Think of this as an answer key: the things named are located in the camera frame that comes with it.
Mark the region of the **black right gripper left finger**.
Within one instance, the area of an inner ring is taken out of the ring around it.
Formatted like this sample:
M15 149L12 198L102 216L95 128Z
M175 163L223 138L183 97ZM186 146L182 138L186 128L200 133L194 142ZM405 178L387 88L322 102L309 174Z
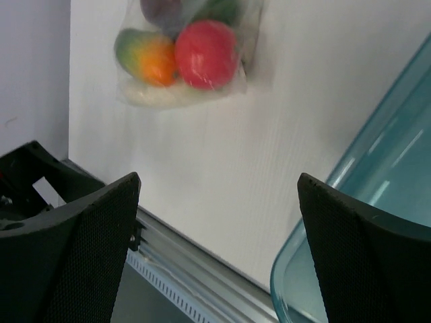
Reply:
M2 322L109 322L137 214L132 172L1 232Z

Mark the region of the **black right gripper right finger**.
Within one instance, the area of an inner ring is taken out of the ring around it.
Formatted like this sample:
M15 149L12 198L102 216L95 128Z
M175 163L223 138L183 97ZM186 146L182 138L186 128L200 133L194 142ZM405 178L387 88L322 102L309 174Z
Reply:
M429 322L430 228L309 174L300 211L330 322Z

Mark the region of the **orange fruit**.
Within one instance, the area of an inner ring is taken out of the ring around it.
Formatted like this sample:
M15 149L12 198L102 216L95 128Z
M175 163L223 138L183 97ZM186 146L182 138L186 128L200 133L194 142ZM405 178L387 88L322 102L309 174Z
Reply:
M156 87L169 87L178 77L174 41L159 33L125 28L114 42L121 68L135 79Z

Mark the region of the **clear zip top bag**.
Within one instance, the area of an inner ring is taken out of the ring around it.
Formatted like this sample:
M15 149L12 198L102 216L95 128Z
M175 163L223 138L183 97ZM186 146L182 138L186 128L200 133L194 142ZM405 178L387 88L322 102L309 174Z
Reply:
M244 92L262 1L130 1L113 53L132 106L177 108Z

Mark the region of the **red tomato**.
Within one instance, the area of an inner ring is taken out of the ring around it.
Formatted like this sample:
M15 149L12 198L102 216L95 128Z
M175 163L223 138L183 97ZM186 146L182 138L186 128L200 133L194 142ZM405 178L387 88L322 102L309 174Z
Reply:
M231 27L199 20L179 34L174 55L183 81L196 89L215 90L230 83L239 64L238 41Z

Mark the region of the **dark purple plum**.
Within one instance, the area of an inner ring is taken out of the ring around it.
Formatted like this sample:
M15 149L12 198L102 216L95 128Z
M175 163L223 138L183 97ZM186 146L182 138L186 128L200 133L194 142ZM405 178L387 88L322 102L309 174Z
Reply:
M183 24L183 4L180 0L140 0L141 12L151 24L171 30Z

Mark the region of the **green lime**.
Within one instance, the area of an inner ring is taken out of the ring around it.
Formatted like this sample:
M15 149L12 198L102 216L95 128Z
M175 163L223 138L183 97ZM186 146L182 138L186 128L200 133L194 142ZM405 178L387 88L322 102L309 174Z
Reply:
M234 26L240 17L242 5L237 0L204 1L191 16L190 22L215 20L228 26Z

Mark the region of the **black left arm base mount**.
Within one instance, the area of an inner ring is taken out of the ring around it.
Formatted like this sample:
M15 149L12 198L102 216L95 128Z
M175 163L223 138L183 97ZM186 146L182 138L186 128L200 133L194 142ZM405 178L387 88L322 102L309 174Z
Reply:
M34 185L45 179L70 203L105 187L101 181L74 170L31 141L1 156L1 230L22 227L24 221L53 209Z

